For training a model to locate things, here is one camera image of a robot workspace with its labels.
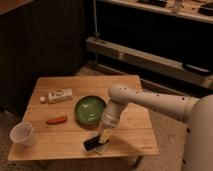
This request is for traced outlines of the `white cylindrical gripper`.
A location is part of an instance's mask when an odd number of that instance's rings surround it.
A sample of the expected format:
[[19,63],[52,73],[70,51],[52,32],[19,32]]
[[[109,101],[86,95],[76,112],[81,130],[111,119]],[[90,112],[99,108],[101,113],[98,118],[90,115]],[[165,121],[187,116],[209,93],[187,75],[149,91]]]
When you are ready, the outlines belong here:
[[112,129],[117,127],[120,122],[121,113],[127,107],[126,104],[118,103],[109,100],[106,108],[104,109],[99,125],[99,142],[106,143],[112,136]]

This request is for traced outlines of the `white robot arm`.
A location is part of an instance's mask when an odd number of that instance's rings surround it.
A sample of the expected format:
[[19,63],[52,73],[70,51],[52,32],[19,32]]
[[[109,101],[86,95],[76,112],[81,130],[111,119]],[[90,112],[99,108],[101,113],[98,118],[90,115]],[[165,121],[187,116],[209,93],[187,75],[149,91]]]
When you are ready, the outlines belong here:
[[202,98],[138,92],[121,84],[108,89],[99,130],[115,128],[129,103],[156,110],[188,125],[182,171],[213,171],[213,94]]

